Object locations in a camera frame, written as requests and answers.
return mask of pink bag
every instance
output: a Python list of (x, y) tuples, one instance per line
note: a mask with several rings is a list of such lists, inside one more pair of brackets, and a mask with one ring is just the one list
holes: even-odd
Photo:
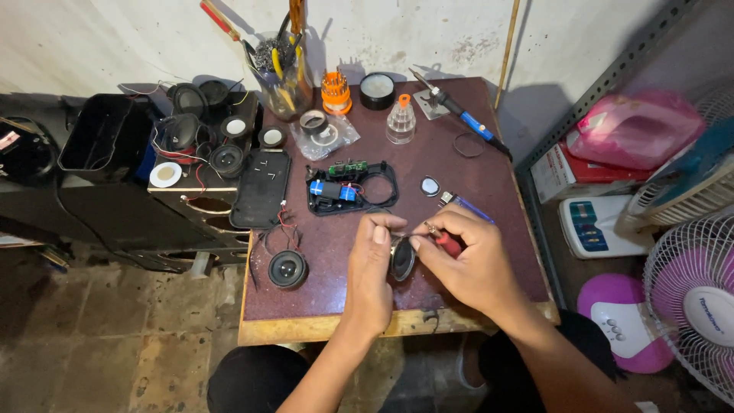
[(567, 136), (572, 155), (623, 168), (651, 170), (696, 140), (705, 123), (679, 93), (643, 90), (597, 102)]

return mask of soldering iron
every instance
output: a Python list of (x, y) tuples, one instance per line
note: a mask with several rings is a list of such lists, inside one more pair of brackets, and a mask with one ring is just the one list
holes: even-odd
[(416, 79), (418, 79), (421, 83), (428, 87), (431, 92), (431, 96), (434, 96), (436, 98), (436, 102), (438, 102), (438, 104), (443, 105), (450, 112), (457, 114), (462, 119), (462, 121), (469, 125), (472, 130), (474, 130), (474, 132), (476, 132), (479, 136), (486, 140), (490, 145), (497, 148), (498, 151), (507, 155), (510, 162), (512, 162), (512, 155), (509, 153), (509, 149), (499, 139), (495, 138), (495, 135), (493, 135), (486, 126), (479, 123), (479, 121), (476, 120), (472, 115), (470, 115), (469, 112), (465, 111), (464, 108), (462, 108), (452, 97), (450, 97), (448, 93), (428, 83), (425, 78), (423, 78), (420, 74), (418, 74), (418, 72), (414, 71), (413, 69), (408, 68), (408, 70), (410, 71), (410, 73), (413, 73), (413, 76), (415, 76)]

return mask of plastic bag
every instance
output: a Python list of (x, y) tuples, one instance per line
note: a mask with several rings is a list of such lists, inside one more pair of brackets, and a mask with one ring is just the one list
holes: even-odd
[(324, 159), (342, 146), (351, 145), (360, 134), (344, 116), (327, 115), (329, 126), (320, 134), (306, 134), (298, 122), (291, 122), (291, 134), (298, 149), (310, 161)]
[(606, 96), (567, 136), (575, 157), (623, 168), (651, 170), (696, 140), (705, 123), (681, 94), (643, 90)]

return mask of black pants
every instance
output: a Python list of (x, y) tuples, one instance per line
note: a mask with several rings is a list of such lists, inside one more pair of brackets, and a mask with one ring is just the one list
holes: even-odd
[[(609, 341), (591, 320), (561, 311), (558, 330), (612, 380), (616, 365)], [(479, 370), (490, 392), (478, 412), (544, 412), (520, 353), (499, 332), (479, 349)], [(278, 345), (238, 347), (219, 363), (209, 379), (210, 413), (275, 412), (308, 371), (298, 353)]]

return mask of brand logo on fan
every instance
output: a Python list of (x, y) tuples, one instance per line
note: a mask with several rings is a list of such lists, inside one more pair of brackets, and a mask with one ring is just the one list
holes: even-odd
[(719, 327), (719, 325), (718, 325), (718, 324), (716, 324), (716, 319), (714, 319), (714, 318), (713, 318), (713, 314), (711, 314), (711, 312), (710, 312), (710, 311), (708, 311), (708, 306), (706, 305), (706, 299), (705, 299), (705, 298), (700, 298), (700, 299), (699, 299), (698, 301), (699, 301), (699, 302), (701, 303), (701, 307), (703, 308), (703, 312), (704, 312), (704, 313), (706, 313), (706, 316), (708, 317), (708, 320), (709, 320), (709, 321), (711, 321), (711, 325), (712, 325), (712, 326), (713, 326), (713, 327), (714, 327), (714, 328), (715, 328), (715, 329), (716, 329), (716, 330), (717, 330), (717, 331), (718, 331), (719, 333), (723, 334), (724, 332), (723, 332), (723, 331), (722, 331), (722, 329), (721, 329), (721, 328)]

